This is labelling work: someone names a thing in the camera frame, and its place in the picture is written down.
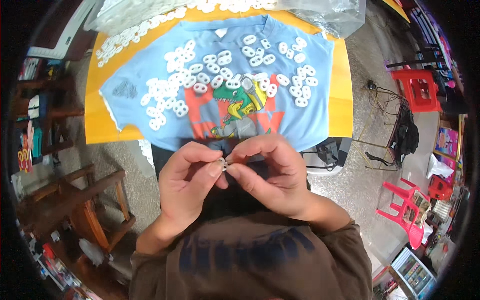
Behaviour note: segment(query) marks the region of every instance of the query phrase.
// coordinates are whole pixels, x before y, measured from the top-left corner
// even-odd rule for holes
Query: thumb
[[[222,174],[222,169],[223,164],[217,160],[201,167],[188,183],[188,193],[194,197],[201,197],[202,200],[205,199]]]
[[[278,194],[278,188],[267,183],[254,170],[243,164],[232,164],[227,167],[230,174],[250,195],[267,205]]]

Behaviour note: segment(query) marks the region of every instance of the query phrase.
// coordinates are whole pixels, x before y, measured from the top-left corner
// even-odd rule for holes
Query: red plastic stool
[[[428,194],[437,200],[448,201],[452,197],[453,189],[443,179],[438,176],[432,176],[432,181],[428,187]]]
[[[415,217],[413,219],[415,220],[417,218],[419,214],[419,208],[413,203],[412,197],[415,191],[420,192],[420,187],[406,179],[401,178],[400,180],[402,180],[404,183],[408,184],[412,188],[410,190],[404,190],[386,181],[383,184],[384,187],[391,190],[394,194],[398,195],[400,198],[403,199],[402,206],[399,206],[395,203],[390,204],[390,208],[398,211],[398,214],[394,216],[379,209],[377,209],[375,212],[399,224],[407,233],[408,241],[410,242],[412,249],[417,249],[421,245],[421,240],[423,239],[424,226],[422,226],[422,228],[419,228],[415,224],[409,224],[403,219],[403,215],[405,214],[407,208],[410,207],[415,212]],[[425,199],[430,201],[430,197],[425,196],[423,193],[421,194]]]
[[[392,78],[402,82],[405,89],[410,110],[412,112],[442,111],[437,100],[438,86],[433,82],[432,72],[429,70],[399,70],[392,71]],[[428,89],[431,98],[423,98],[421,90]]]

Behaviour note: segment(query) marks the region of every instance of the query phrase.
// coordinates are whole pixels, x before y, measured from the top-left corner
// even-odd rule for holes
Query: brown shirt
[[[371,299],[354,221],[335,232],[264,212],[201,225],[159,255],[132,255],[130,298]]]

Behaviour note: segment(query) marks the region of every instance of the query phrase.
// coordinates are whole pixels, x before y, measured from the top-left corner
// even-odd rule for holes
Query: person
[[[236,145],[226,157],[232,182],[222,154],[190,142],[160,171],[162,212],[137,239],[131,299],[372,298],[359,226],[307,190],[303,158],[285,138]],[[258,154],[267,180],[247,166]]]

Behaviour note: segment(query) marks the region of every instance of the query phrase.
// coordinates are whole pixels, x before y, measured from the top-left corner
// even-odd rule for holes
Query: hand
[[[267,181],[244,165],[256,154],[263,155],[269,165],[271,174]],[[231,164],[227,172],[267,208],[293,219],[309,221],[312,197],[307,190],[305,162],[282,135],[249,138],[238,144],[226,161]]]
[[[190,142],[175,152],[158,176],[160,217],[176,234],[193,223],[202,211],[205,197],[215,183],[228,187],[217,160],[222,151]]]

